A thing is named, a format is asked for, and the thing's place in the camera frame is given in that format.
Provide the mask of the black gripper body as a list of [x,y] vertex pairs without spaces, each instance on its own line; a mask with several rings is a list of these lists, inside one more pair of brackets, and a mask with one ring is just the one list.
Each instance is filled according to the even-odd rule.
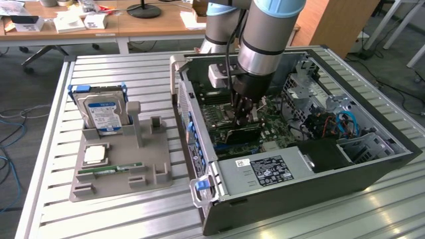
[[267,93],[272,79],[273,74],[260,76],[245,73],[237,75],[233,82],[233,91],[257,103]]

